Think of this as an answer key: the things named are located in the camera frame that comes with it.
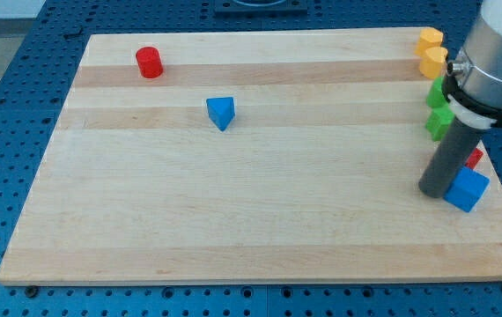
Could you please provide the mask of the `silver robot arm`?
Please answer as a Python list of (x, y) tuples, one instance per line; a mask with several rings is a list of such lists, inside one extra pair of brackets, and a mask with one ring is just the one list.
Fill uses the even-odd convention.
[(502, 128), (502, 0), (482, 2), (442, 91), (455, 117), (473, 129)]

